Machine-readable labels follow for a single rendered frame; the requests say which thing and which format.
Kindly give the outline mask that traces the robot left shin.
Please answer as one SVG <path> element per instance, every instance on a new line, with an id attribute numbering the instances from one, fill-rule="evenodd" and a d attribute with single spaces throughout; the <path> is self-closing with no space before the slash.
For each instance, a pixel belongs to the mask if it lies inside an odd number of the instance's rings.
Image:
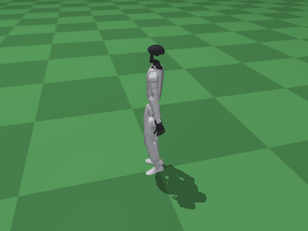
<path id="1" fill-rule="evenodd" d="M 158 147 L 156 145 L 153 145 L 152 148 L 149 150 L 147 150 L 148 152 L 148 155 L 151 159 L 151 161 L 153 162 L 154 164 L 154 167 L 156 169 L 159 169 L 159 162 L 158 162 L 158 159 L 159 159 L 159 152 L 158 152 Z"/>

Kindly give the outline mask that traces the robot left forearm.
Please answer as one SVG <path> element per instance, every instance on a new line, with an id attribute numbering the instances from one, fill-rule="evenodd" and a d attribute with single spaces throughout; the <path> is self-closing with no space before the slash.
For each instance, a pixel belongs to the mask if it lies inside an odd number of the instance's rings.
<path id="1" fill-rule="evenodd" d="M 159 112 L 159 102 L 156 98 L 151 99 L 151 104 L 152 104 L 152 111 L 153 111 L 153 118 L 156 120 L 156 123 L 159 124 L 161 123 L 161 118 L 160 118 L 160 112 Z"/>

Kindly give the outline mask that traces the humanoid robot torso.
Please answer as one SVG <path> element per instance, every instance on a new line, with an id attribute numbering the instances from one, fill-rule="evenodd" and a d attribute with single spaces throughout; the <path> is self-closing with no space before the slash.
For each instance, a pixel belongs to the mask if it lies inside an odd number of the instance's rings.
<path id="1" fill-rule="evenodd" d="M 151 68 L 151 67 L 154 67 L 154 68 Z M 152 96 L 152 93 L 150 91 L 150 84 L 149 84 L 149 80 L 148 80 L 148 76 L 150 75 L 151 72 L 157 72 L 158 74 L 158 78 L 159 78 L 159 81 L 158 81 L 158 96 L 159 96 L 159 100 L 161 98 L 161 93 L 162 93 L 162 86 L 163 86 L 163 78 L 164 78 L 164 68 L 161 69 L 156 69 L 156 66 L 152 65 L 148 72 L 147 72 L 147 75 L 146 75 L 146 90 L 147 90 L 147 99 L 149 100 L 149 98 Z M 162 65 L 161 65 L 162 66 Z M 163 67 L 163 66 L 162 66 Z M 158 100 L 158 101 L 159 101 Z M 152 114 L 153 114 L 153 111 L 152 111 L 152 105 L 149 103 L 148 104 L 148 115 L 150 117 L 152 117 Z M 161 109 L 159 108 L 159 114 L 161 114 Z"/>

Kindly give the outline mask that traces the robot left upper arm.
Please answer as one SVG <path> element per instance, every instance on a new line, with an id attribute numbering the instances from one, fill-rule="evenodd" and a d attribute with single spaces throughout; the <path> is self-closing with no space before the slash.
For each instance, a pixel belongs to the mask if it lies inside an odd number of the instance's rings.
<path id="1" fill-rule="evenodd" d="M 157 72 L 151 72 L 150 75 L 148 76 L 149 84 L 150 84 L 150 91 L 152 93 L 152 96 L 149 98 L 149 103 L 151 104 L 151 99 L 156 98 L 159 100 L 158 96 L 158 74 Z"/>

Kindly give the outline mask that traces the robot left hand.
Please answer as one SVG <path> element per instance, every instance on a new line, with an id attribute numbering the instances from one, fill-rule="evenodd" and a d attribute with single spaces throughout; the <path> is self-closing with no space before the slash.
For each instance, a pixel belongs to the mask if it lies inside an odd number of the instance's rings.
<path id="1" fill-rule="evenodd" d="M 154 134 L 156 133 L 156 131 L 157 131 L 157 136 L 163 134 L 163 132 L 165 133 L 164 126 L 162 125 L 162 122 L 159 123 L 159 124 L 156 123 L 156 120 L 154 120 L 154 122 L 155 122 L 155 125 L 156 125 L 156 130 L 155 130 Z"/>

